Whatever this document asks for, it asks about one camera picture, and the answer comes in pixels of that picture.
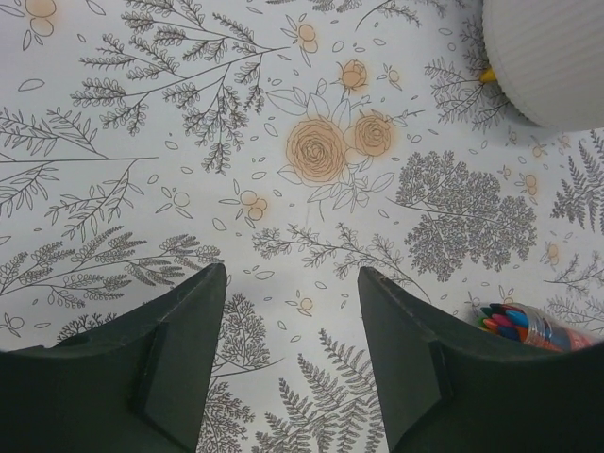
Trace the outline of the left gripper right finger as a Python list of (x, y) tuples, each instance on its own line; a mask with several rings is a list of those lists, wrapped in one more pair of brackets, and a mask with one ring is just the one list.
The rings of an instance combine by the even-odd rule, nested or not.
[(599, 452), (603, 347), (553, 352), (439, 310), (364, 267), (361, 317), (393, 452)]

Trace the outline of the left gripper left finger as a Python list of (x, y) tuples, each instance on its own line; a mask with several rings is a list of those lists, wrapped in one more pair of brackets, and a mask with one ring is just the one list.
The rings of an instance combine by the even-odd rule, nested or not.
[(1, 355), (5, 452), (193, 452), (226, 301), (212, 264), (52, 347)]

